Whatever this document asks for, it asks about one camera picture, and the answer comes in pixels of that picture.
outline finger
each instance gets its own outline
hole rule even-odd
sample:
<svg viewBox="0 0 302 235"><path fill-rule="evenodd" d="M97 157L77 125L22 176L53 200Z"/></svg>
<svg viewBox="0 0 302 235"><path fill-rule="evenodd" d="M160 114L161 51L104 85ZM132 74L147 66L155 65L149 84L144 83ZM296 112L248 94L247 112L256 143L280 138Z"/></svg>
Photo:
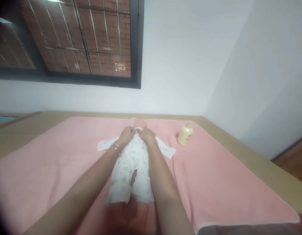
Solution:
<svg viewBox="0 0 302 235"><path fill-rule="evenodd" d="M131 131L131 137L133 137L136 133L136 130Z"/></svg>

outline window frame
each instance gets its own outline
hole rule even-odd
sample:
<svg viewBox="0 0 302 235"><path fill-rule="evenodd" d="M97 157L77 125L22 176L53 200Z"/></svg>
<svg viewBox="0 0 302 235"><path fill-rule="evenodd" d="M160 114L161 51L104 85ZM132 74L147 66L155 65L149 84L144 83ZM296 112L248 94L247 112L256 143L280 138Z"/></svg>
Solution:
<svg viewBox="0 0 302 235"><path fill-rule="evenodd" d="M36 69L0 67L0 79L141 89L144 0L130 0L130 78L49 71L21 14L20 4L18 3L15 9L9 11L8 15L11 22L16 25L17 35L23 42Z"/></svg>

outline hand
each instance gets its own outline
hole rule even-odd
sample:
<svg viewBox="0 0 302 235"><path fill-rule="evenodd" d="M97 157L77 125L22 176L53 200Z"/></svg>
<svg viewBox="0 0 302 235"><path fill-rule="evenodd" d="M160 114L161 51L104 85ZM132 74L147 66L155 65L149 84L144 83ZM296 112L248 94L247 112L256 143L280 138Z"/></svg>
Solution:
<svg viewBox="0 0 302 235"><path fill-rule="evenodd" d="M155 140L155 134L152 130L145 128L142 131L137 129L137 132L140 136L140 138L145 142L145 144L150 144L153 142L156 142Z"/></svg>
<svg viewBox="0 0 302 235"><path fill-rule="evenodd" d="M125 147L134 137L134 134L136 131L133 127L127 126L122 131L121 135L119 136L119 139L115 141L115 144L117 144L121 149Z"/></svg>

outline window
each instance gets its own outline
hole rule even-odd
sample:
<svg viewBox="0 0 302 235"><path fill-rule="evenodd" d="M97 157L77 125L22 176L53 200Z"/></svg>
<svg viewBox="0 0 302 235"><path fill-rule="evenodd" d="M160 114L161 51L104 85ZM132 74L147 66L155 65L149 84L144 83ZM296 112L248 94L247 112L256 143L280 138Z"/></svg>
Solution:
<svg viewBox="0 0 302 235"><path fill-rule="evenodd" d="M21 0L0 14L0 79L140 88L142 0Z"/></svg>

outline baby doll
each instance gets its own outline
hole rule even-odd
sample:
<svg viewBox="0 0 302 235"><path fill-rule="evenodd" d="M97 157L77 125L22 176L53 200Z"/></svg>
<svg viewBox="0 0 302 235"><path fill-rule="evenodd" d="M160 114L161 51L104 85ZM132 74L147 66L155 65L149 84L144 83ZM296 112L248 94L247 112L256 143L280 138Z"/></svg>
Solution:
<svg viewBox="0 0 302 235"><path fill-rule="evenodd" d="M147 128L144 120L136 120L134 128ZM98 143L98 151L108 149L118 137L112 140L101 141ZM162 154L171 158L175 149L166 146L166 144L156 137ZM136 177L131 184L134 172ZM127 223L124 216L124 205L128 203L130 196L137 201L136 215ZM107 197L107 203L110 204L110 213L113 217L113 227L126 227L131 231L144 233L147 216L148 203L153 202L153 192L149 173L149 159L146 144L136 132L133 139L124 147L119 154L112 171L110 190Z"/></svg>

